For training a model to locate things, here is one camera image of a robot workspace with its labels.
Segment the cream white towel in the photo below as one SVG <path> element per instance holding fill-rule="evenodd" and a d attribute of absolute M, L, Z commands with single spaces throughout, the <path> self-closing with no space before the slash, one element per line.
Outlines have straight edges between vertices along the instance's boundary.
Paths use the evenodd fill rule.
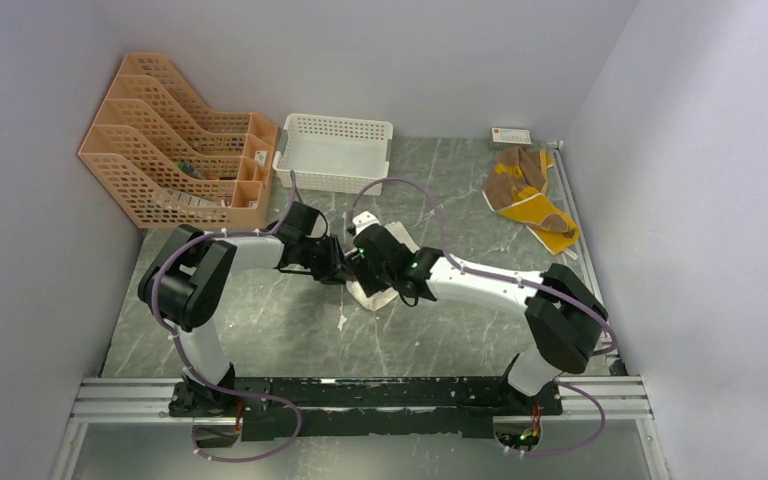
<path fill-rule="evenodd" d="M 364 309 L 379 310 L 400 295 L 395 284 L 419 246 L 400 222 L 369 226 L 353 245 L 346 255 L 351 272 L 347 291 Z"/>

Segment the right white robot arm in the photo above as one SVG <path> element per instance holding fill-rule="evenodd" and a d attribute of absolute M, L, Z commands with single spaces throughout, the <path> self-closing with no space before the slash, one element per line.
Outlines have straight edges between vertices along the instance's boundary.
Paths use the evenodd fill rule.
<path fill-rule="evenodd" d="M 421 247 L 411 250 L 385 227 L 357 231 L 346 262 L 367 295 L 394 290 L 409 306 L 459 301 L 509 313 L 526 322 L 533 343 L 515 355 L 499 398 L 510 413 L 533 406 L 545 384 L 582 373 L 605 331 L 608 313 L 567 266 L 545 271 L 489 267 Z"/>

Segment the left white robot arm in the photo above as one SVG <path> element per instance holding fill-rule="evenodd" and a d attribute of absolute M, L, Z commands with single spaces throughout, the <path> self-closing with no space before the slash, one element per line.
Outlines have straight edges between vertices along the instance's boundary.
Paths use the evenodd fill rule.
<path fill-rule="evenodd" d="M 214 416 L 231 411 L 237 400 L 234 367 L 212 322 L 234 268 L 306 275 L 326 285 L 353 278 L 323 213 L 299 201 L 263 231 L 228 235 L 188 224 L 174 228 L 144 273 L 138 297 L 179 342 L 185 388 Z"/>

